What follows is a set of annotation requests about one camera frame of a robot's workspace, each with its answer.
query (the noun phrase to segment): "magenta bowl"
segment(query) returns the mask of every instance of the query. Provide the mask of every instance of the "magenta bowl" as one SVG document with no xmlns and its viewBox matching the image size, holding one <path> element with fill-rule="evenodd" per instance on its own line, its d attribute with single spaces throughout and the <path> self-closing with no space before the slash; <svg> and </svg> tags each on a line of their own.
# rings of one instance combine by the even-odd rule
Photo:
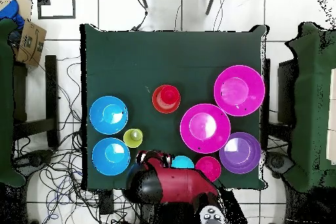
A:
<svg viewBox="0 0 336 224">
<path fill-rule="evenodd" d="M 195 169 L 201 170 L 206 178 L 212 182 L 219 178 L 222 171 L 221 164 L 212 156 L 200 158 L 195 165 Z"/>
<path fill-rule="evenodd" d="M 183 142 L 195 152 L 209 154 L 218 151 L 230 136 L 228 116 L 218 106 L 197 104 L 182 117 L 180 134 Z"/>
<path fill-rule="evenodd" d="M 232 116 L 246 116 L 264 100 L 261 75 L 249 66 L 231 66 L 219 74 L 213 88 L 217 105 Z"/>
</svg>

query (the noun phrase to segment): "bowl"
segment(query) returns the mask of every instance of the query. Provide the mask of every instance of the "bowl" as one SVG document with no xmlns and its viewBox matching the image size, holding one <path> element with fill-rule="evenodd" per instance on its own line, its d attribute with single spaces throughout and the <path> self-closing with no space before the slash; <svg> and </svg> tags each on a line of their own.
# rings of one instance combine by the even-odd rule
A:
<svg viewBox="0 0 336 224">
<path fill-rule="evenodd" d="M 117 97 L 105 96 L 92 104 L 89 116 L 95 130 L 111 135 L 125 127 L 128 111 L 126 105 Z"/>
<path fill-rule="evenodd" d="M 171 167 L 174 168 L 195 168 L 194 163 L 187 156 L 175 156 Z"/>
<path fill-rule="evenodd" d="M 100 140 L 93 148 L 93 165 L 103 175 L 115 176 L 123 173 L 130 160 L 129 149 L 123 141 L 116 138 Z"/>
<path fill-rule="evenodd" d="M 235 174 L 249 173 L 261 159 L 261 147 L 254 136 L 245 132 L 235 132 L 219 150 L 222 165 Z"/>
<path fill-rule="evenodd" d="M 231 116 L 246 116 L 259 108 L 265 96 L 261 75 L 249 66 L 225 69 L 213 88 L 217 105 Z"/>
<path fill-rule="evenodd" d="M 219 178 L 222 171 L 221 164 L 212 156 L 204 156 L 203 158 L 200 158 L 195 165 L 195 169 L 201 170 L 212 182 Z"/>
<path fill-rule="evenodd" d="M 197 104 L 182 117 L 180 134 L 187 147 L 201 154 L 218 151 L 230 136 L 228 116 L 212 104 Z"/>
</svg>

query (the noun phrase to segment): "yellow cup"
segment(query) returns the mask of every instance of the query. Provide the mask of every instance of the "yellow cup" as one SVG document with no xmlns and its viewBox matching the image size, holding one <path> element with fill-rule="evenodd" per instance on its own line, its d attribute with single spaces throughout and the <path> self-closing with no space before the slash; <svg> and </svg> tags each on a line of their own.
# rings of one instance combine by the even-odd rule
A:
<svg viewBox="0 0 336 224">
<path fill-rule="evenodd" d="M 142 143 L 143 134 L 139 129 L 128 129 L 123 135 L 123 142 L 129 148 L 137 148 Z"/>
</svg>

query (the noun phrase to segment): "green table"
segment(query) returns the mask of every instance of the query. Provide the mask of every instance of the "green table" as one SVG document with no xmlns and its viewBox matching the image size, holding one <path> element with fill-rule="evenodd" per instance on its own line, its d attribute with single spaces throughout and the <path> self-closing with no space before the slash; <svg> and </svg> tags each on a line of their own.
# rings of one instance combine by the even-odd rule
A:
<svg viewBox="0 0 336 224">
<path fill-rule="evenodd" d="M 265 32 L 265 26 L 242 33 L 100 32 L 90 25 L 81 25 L 83 109 L 89 114 L 97 98 L 113 95 L 129 111 L 125 128 L 110 136 L 95 131 L 86 112 L 83 113 L 83 126 L 87 128 L 87 159 L 83 162 L 87 189 L 124 189 L 139 150 L 183 154 L 194 163 L 204 156 L 183 143 L 180 120 L 195 104 L 215 104 L 213 85 L 225 68 L 245 64 L 261 73 L 261 37 Z M 161 114 L 152 105 L 152 93 L 165 83 L 175 85 L 181 94 L 180 106 L 172 114 Z M 245 117 L 229 118 L 232 132 L 245 131 L 259 140 L 259 110 Z M 122 140 L 130 128 L 141 129 L 144 140 L 138 149 L 131 149 L 129 167 L 117 176 L 99 173 L 91 160 L 95 144 L 106 137 Z M 210 155 L 219 159 L 218 152 Z M 263 189 L 264 182 L 258 175 L 258 168 L 236 175 L 222 167 L 219 180 L 228 188 Z"/>
</svg>

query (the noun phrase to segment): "tile floor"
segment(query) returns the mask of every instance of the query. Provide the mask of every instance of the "tile floor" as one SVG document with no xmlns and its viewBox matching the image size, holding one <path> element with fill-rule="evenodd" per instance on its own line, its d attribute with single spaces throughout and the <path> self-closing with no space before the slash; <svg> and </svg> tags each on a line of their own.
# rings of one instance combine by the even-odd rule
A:
<svg viewBox="0 0 336 224">
<path fill-rule="evenodd" d="M 75 19 L 44 19 L 37 17 L 37 0 L 33 1 L 31 20 L 47 31 L 46 42 L 43 49 L 40 65 L 44 66 L 45 55 L 56 55 L 58 62 L 59 85 L 69 94 L 73 101 L 80 90 L 78 86 L 67 76 L 68 66 L 78 63 L 80 34 L 79 25 L 89 23 L 101 30 L 130 30 L 137 26 L 144 17 L 144 10 L 137 0 L 75 0 Z M 52 0 L 51 6 L 42 6 L 42 15 L 71 15 L 71 0 Z M 211 12 L 205 15 L 209 0 L 183 0 L 183 31 L 249 31 L 254 25 L 266 24 L 270 26 L 269 34 L 266 37 L 266 57 L 271 59 L 271 83 L 270 83 L 270 109 L 277 110 L 278 107 L 278 84 L 277 67 L 279 62 L 293 58 L 291 51 L 284 45 L 284 42 L 293 39 L 297 35 L 298 25 L 301 22 L 315 22 L 325 28 L 333 25 L 330 14 L 326 13 L 318 0 L 225 0 L 222 4 L 222 23 L 219 26 L 221 12 L 220 0 L 214 0 Z M 148 17 L 144 21 L 141 30 L 180 30 L 180 12 L 177 16 L 177 9 L 180 0 L 147 0 Z M 335 4 L 332 0 L 324 2 L 331 16 L 335 17 Z M 216 25 L 214 21 L 219 13 Z M 80 81 L 79 64 L 69 68 L 69 75 L 76 81 Z M 27 77 L 27 103 L 26 110 L 29 120 L 45 118 L 45 75 L 41 68 L 29 67 Z M 73 104 L 73 109 L 81 116 L 81 97 Z M 79 129 L 78 123 L 70 123 L 73 118 L 70 116 L 68 123 L 65 122 L 68 116 L 69 107 L 63 94 L 60 93 L 59 116 L 61 138 Z M 270 113 L 270 120 L 277 122 L 276 114 Z M 62 145 L 61 150 L 70 148 L 69 141 Z M 46 135 L 44 133 L 31 137 L 31 143 L 26 150 L 47 148 Z M 41 174 L 43 181 L 51 186 L 51 181 L 46 175 Z M 274 179 L 268 169 L 263 169 L 264 180 L 268 183 L 266 189 L 257 190 L 234 190 L 234 194 L 240 206 L 248 218 L 249 224 L 269 224 L 284 222 L 285 215 L 285 192 L 283 183 Z M 30 219 L 38 219 L 40 222 L 47 217 L 48 211 L 45 204 L 50 188 L 46 187 L 39 179 L 39 173 L 31 178 L 28 189 L 28 213 Z M 60 205 L 56 210 L 56 216 L 47 224 L 64 224 L 72 209 L 72 204 Z M 127 219 L 133 220 L 131 213 Z M 66 224 L 98 224 L 85 207 L 79 207 L 73 213 L 71 220 Z"/>
</svg>

